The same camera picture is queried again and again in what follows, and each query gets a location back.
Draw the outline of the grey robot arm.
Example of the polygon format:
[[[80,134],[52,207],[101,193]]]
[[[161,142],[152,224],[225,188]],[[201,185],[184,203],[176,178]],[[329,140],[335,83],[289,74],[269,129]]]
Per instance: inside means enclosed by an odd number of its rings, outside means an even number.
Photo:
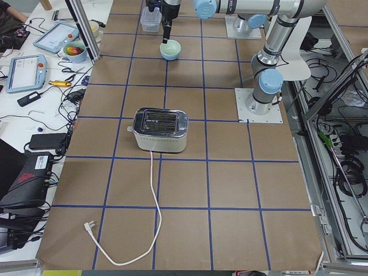
[[[265,20],[265,14],[238,14],[233,23],[233,28],[237,32],[250,32],[261,27]]]
[[[292,31],[299,19],[314,15],[326,1],[194,1],[195,13],[200,19],[223,14],[264,14],[276,16],[266,43],[251,61],[255,87],[247,97],[246,108],[253,114],[269,112],[275,95],[283,84],[282,74],[275,69]]]

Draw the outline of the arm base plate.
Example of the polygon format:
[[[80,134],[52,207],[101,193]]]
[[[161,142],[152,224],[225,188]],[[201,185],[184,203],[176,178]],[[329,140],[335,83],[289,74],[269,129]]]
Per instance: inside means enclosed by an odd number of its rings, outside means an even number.
[[[259,103],[253,98],[254,89],[235,88],[238,122],[282,124],[279,101],[274,96],[270,103]]]
[[[262,14],[253,16],[226,16],[225,25],[227,38],[260,40],[262,38],[260,27],[264,24],[266,17]]]

